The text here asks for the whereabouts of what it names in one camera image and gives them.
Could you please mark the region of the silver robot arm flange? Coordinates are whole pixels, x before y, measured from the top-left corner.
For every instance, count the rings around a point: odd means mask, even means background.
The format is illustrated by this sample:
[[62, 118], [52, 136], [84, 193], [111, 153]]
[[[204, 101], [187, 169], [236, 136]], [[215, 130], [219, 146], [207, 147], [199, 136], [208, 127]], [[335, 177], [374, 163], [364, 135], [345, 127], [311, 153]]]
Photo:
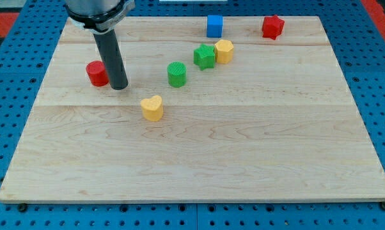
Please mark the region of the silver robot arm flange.
[[65, 0], [72, 24], [97, 35], [114, 29], [135, 7], [135, 0]]

